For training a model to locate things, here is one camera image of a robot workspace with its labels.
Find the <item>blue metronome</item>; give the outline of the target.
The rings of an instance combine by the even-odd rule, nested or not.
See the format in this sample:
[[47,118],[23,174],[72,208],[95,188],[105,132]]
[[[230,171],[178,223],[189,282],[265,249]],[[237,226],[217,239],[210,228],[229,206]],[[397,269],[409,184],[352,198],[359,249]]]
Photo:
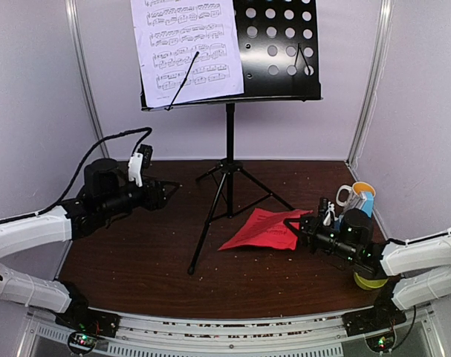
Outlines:
[[371,191],[361,191],[345,205],[343,212],[339,215],[339,222],[343,220],[345,213],[351,209],[358,209],[364,212],[370,219],[372,217],[374,207],[374,195]]

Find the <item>left aluminium frame post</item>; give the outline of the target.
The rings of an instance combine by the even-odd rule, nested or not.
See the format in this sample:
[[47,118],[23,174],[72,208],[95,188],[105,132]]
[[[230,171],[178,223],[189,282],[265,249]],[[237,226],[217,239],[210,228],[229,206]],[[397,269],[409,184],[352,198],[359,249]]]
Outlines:
[[74,54],[77,61],[77,67],[80,74],[80,82],[88,118],[91,123],[94,137],[99,140],[104,137],[103,128],[97,113],[96,103],[94,101],[94,93],[91,87],[90,77],[85,58],[85,52],[82,43],[80,20],[78,17],[77,2],[75,0],[65,0],[65,8],[67,14],[67,22],[74,47]]

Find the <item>right aluminium frame post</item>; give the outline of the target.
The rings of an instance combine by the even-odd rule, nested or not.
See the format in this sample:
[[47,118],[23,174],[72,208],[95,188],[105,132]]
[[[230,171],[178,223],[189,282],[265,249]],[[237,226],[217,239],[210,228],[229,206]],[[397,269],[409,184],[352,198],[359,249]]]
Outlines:
[[348,154],[348,165],[354,170],[358,167],[358,161],[363,153],[363,148],[369,132],[371,118],[377,102],[377,87],[383,73],[386,52],[389,43],[394,1],[383,0],[380,2],[379,19],[377,23],[374,51],[371,59],[369,78],[357,122],[354,139]]

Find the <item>yellow-green bowl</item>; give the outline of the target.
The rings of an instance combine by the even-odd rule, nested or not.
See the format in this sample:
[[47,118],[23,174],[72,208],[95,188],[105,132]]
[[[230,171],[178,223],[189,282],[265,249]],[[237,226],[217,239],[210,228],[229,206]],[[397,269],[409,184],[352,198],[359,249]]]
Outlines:
[[381,289],[389,281],[388,278],[369,280],[364,277],[361,277],[357,272],[354,273],[353,278],[357,286],[366,291]]

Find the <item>front aluminium rail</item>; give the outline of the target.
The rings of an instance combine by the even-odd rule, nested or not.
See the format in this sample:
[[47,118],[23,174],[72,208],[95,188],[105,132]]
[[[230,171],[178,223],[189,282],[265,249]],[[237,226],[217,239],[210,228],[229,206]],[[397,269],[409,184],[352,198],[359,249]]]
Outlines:
[[[103,337],[85,356],[448,356],[429,305],[419,307],[411,332],[391,353],[369,346],[378,330],[350,336],[346,309],[293,317],[204,319],[167,318],[111,310],[118,315],[114,337]],[[73,332],[51,314],[30,309],[14,356],[75,356],[67,347]]]

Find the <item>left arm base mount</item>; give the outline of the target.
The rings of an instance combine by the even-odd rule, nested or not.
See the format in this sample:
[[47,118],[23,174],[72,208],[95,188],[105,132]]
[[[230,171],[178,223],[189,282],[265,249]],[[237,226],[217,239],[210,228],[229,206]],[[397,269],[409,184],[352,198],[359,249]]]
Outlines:
[[120,325],[118,314],[95,309],[53,315],[57,324],[71,329],[66,344],[73,356],[85,356],[105,346],[106,339],[114,338]]

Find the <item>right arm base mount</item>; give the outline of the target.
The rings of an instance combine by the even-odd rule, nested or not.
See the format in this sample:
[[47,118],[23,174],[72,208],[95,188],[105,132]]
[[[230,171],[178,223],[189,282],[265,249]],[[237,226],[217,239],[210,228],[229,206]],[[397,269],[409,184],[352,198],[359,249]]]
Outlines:
[[361,309],[342,316],[348,337],[363,335],[367,347],[374,353],[390,353],[398,344],[396,327],[406,322],[399,309]]

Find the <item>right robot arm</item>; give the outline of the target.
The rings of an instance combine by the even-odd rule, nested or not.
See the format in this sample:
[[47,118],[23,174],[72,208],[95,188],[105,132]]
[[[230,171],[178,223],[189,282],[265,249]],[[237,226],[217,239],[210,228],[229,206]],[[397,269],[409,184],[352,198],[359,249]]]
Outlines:
[[347,211],[337,227],[327,214],[285,219],[284,225],[312,252],[323,251],[347,261],[367,280],[385,280],[402,273],[418,275],[396,282],[385,300],[369,310],[369,323],[384,328],[397,315],[420,303],[451,295],[451,227],[416,239],[373,242],[373,223],[359,209]]

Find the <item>white mug orange inside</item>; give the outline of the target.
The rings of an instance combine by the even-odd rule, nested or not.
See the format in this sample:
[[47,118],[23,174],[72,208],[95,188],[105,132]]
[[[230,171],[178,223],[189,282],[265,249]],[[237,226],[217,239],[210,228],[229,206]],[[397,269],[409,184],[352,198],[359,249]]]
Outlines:
[[[347,192],[347,196],[341,199],[343,192]],[[350,208],[351,202],[357,198],[360,198],[362,192],[370,192],[370,194],[375,197],[376,190],[369,183],[364,181],[356,181],[353,185],[342,185],[339,187],[336,193],[336,203],[342,208]]]

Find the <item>aluminium frame post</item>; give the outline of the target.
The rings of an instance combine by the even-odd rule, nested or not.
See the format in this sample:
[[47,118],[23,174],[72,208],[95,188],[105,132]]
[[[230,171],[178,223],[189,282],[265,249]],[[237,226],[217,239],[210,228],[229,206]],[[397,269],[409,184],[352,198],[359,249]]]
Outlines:
[[383,73],[386,52],[389,43],[394,1],[383,0],[380,2],[379,19],[377,23],[374,51],[371,59],[369,78],[357,122],[354,139],[348,154],[348,165],[354,170],[358,167],[358,161],[363,153],[363,148],[369,132],[371,118],[377,102],[377,87]]
[[77,2],[75,0],[65,0],[65,8],[67,14],[67,22],[74,47],[74,54],[77,61],[77,67],[80,74],[80,82],[88,118],[91,123],[94,137],[99,140],[104,137],[103,128],[97,113],[96,103],[94,101],[94,93],[91,87],[90,77],[85,58],[85,52],[82,43],[80,20],[78,17]]

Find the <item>black music stand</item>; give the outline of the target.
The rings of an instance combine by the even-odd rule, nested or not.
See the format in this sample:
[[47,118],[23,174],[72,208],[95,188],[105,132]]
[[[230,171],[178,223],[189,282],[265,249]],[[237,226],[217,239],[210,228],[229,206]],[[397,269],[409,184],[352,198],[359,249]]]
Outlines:
[[280,100],[319,100],[319,49],[317,6],[314,1],[232,1],[235,9],[244,94],[210,98],[166,107],[146,106],[141,82],[141,105],[145,111],[168,112],[177,107],[224,104],[226,112],[226,155],[208,171],[221,174],[204,227],[219,219],[220,201],[225,216],[237,215],[234,208],[234,177],[245,174],[235,157],[235,112],[237,103]]

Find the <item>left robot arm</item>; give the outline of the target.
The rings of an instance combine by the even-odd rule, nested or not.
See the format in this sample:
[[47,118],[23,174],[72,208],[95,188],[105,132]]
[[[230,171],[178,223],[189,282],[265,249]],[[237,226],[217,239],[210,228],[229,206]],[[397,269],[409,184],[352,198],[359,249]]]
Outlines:
[[[74,178],[83,176],[83,186],[76,197],[66,197],[73,186],[69,183],[60,197],[46,208],[0,219],[0,261],[37,246],[89,237],[131,216],[139,208],[147,211],[164,208],[180,185],[143,175],[153,153],[152,146],[144,142],[151,133],[152,128],[142,127],[98,140],[73,174]],[[140,137],[125,170],[121,170],[113,158],[87,161],[99,145],[128,135]],[[78,330],[87,330],[94,324],[88,300],[74,285],[43,280],[8,268],[1,262],[0,300],[46,309]]]

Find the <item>lavender sheet music page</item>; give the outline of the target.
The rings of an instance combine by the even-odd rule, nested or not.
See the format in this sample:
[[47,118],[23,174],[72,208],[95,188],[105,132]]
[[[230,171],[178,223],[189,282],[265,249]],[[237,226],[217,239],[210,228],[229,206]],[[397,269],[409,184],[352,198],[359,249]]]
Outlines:
[[146,106],[244,94],[232,1],[131,1]]

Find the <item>red sheet music page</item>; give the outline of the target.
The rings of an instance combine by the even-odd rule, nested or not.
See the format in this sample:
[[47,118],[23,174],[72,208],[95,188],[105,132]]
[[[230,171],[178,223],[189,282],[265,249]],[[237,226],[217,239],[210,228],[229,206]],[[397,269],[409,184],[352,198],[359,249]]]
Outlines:
[[308,213],[313,213],[313,211],[298,209],[274,213],[255,208],[238,232],[218,250],[252,246],[294,251],[298,238],[285,226],[284,220],[299,219],[301,215]]

